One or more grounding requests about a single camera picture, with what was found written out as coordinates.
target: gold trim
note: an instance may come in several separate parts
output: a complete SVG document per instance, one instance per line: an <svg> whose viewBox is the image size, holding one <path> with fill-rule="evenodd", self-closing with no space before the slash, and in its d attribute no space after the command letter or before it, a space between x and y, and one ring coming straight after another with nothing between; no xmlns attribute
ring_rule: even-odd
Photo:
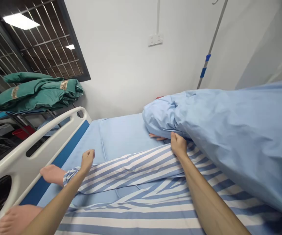
<svg viewBox="0 0 282 235"><path fill-rule="evenodd" d="M11 98L12 99L17 99L17 91L19 89L19 86L15 86L14 89L11 91Z"/></svg>
<svg viewBox="0 0 282 235"><path fill-rule="evenodd" d="M66 90L67 89L67 83L68 83L68 80L62 81L59 88L62 89L62 90Z"/></svg>

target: white bed rail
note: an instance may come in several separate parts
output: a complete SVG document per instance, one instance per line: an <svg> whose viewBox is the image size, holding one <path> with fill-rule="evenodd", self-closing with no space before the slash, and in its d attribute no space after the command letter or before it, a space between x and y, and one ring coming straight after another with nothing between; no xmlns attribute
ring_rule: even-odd
<svg viewBox="0 0 282 235"><path fill-rule="evenodd" d="M79 111L82 111L83 117L77 115ZM68 117L69 122L58 129L31 157L26 157L26 152L37 141ZM37 130L0 161L0 178L10 175L12 181L9 196L0 211L0 219L11 206L20 204L40 179L40 169L53 162L85 120L91 123L91 118L83 107L69 110Z"/></svg>

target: hand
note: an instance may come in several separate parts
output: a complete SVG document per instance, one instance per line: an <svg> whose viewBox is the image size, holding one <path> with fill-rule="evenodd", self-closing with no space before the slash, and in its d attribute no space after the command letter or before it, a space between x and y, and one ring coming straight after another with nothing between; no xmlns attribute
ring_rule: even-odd
<svg viewBox="0 0 282 235"><path fill-rule="evenodd" d="M179 158L187 155L187 141L177 133L172 132L171 136L171 149L173 153Z"/></svg>
<svg viewBox="0 0 282 235"><path fill-rule="evenodd" d="M84 152L82 155L80 170L82 170L84 173L87 174L91 169L94 157L95 157L94 149L90 149Z"/></svg>
<svg viewBox="0 0 282 235"><path fill-rule="evenodd" d="M158 136L158 135L154 135L154 134L152 134L152 133L150 133L149 136L150 136L151 138L153 138L153 137L158 137L158 138L156 138L157 141L161 141L161 140L166 140L166 139L167 139L167 138L164 138L164 137L160 137L160 136Z"/></svg>

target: electrical outlet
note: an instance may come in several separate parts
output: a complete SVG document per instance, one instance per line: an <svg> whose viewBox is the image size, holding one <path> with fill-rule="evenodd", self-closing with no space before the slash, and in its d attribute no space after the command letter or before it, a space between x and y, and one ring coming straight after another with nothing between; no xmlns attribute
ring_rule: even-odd
<svg viewBox="0 0 282 235"><path fill-rule="evenodd" d="M163 43L163 34L153 34L148 38L148 46L153 46Z"/></svg>

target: ceiling light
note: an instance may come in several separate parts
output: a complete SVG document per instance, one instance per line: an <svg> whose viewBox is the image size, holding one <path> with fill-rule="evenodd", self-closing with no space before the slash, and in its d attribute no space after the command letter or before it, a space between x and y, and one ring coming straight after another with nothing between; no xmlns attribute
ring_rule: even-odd
<svg viewBox="0 0 282 235"><path fill-rule="evenodd" d="M75 49L75 46L73 45L73 44L71 44L71 45L69 45L69 46L67 46L66 48L68 48L68 49Z"/></svg>
<svg viewBox="0 0 282 235"><path fill-rule="evenodd" d="M25 17L24 15L17 13L3 17L4 21L12 26L28 30L40 26L37 22Z"/></svg>

